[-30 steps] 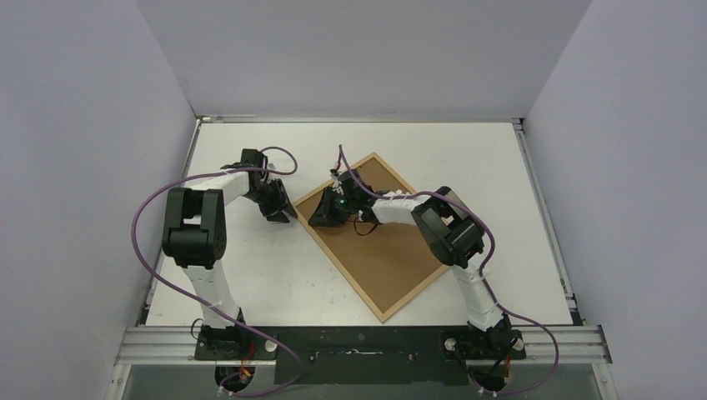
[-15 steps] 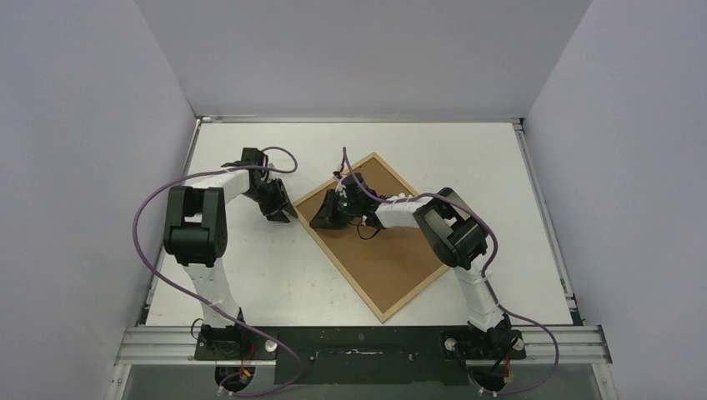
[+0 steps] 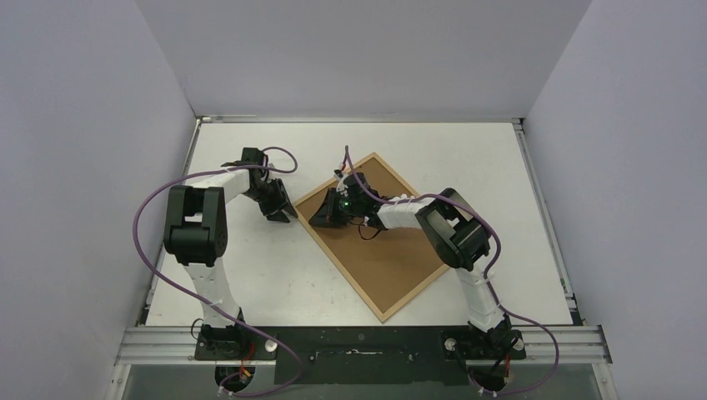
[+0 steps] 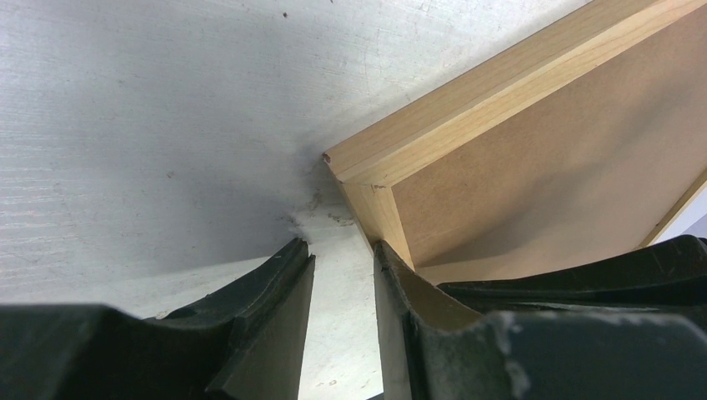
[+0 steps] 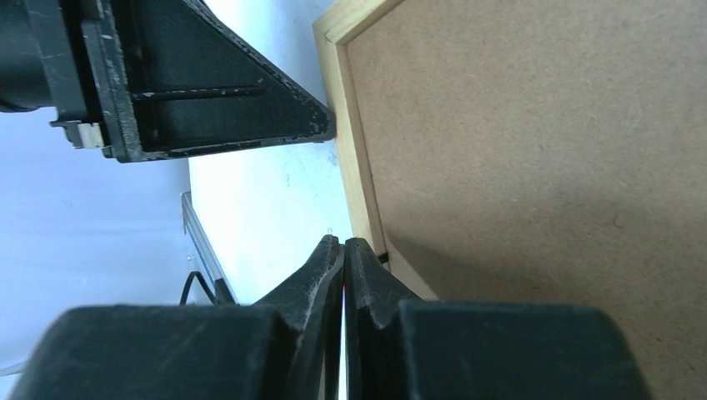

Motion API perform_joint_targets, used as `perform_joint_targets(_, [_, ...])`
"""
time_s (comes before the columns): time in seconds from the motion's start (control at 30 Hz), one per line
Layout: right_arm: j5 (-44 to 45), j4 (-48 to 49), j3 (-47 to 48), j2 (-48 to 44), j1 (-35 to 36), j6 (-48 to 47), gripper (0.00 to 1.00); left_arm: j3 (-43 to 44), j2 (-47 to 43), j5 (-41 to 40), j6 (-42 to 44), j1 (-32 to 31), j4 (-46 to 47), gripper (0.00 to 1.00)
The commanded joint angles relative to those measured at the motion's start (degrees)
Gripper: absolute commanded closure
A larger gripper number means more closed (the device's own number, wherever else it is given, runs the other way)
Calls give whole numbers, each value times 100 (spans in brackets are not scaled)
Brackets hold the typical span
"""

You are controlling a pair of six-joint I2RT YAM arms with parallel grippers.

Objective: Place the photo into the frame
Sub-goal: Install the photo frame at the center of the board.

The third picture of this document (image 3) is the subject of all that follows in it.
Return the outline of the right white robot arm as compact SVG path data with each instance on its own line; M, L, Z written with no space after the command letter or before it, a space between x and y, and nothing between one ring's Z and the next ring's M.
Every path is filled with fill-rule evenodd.
M489 230L470 205L448 187L440 194L385 197L369 186L361 172L334 172L336 187L326 190L321 206L309 218L316 228L343 228L358 221L380 232L412 228L422 231L434 252L457 271L469 314L473 350L490 358L504 347L499 326L506 314L493 304L488 279L474 264L491 250Z

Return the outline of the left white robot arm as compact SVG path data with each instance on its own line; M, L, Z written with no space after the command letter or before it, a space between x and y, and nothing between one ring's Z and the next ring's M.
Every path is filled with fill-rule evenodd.
M202 304L198 345L235 359L249 354L253 339L243 326L243 311L233 298L223 265L228 246L226 206L244 196L274 223L289 223L297 213L283 181L270 175L274 166L266 150L246 147L239 160L222 169L221 174L169 189L163 245L187 271Z

